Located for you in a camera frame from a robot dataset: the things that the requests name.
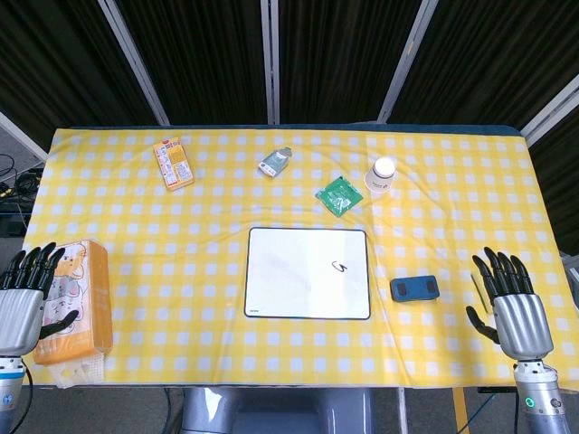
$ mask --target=yellow checkered tablecloth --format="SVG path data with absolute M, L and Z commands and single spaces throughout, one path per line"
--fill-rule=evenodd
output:
M 170 193 L 153 144 L 182 138 L 196 181 Z M 271 179 L 257 164 L 291 147 Z M 398 174 L 386 195 L 364 174 Z M 338 219 L 314 193 L 344 175 L 365 197 Z M 368 236 L 367 321 L 243 314 L 252 226 Z M 579 389 L 579 327 L 521 137 L 317 130 L 58 130 L 25 245 L 92 238 L 109 252 L 114 348 L 107 383 L 511 384 L 512 361 L 470 326 L 484 246 L 517 254 L 545 304 L 563 387 Z M 392 278 L 433 274 L 435 301 L 394 303 Z M 33 366 L 40 383 L 48 372 Z

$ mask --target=small whiteboard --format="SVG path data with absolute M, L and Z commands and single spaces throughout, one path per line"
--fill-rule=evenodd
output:
M 365 232 L 251 228 L 245 315 L 369 318 Z

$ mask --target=white cup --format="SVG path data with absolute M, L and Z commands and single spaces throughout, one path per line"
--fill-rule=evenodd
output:
M 394 160 L 387 156 L 378 158 L 374 165 L 365 174 L 365 186 L 374 193 L 386 193 L 394 180 L 396 165 Z

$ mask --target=black curtain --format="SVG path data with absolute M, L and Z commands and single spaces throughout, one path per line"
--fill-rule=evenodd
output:
M 420 0 L 280 0 L 280 120 L 376 120 Z
M 560 251 L 579 254 L 579 108 L 530 148 Z
M 521 129 L 579 73 L 576 0 L 441 0 L 391 123 Z
M 172 124 L 267 123 L 260 0 L 118 0 Z
M 96 0 L 0 2 L 0 111 L 45 150 L 54 129 L 156 124 Z

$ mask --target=orange tissue box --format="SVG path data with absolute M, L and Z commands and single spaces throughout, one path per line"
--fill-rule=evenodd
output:
M 78 310 L 65 330 L 38 342 L 34 362 L 54 364 L 105 354 L 112 347 L 107 251 L 96 241 L 66 244 L 54 272 L 44 306 L 43 324 L 51 324 Z

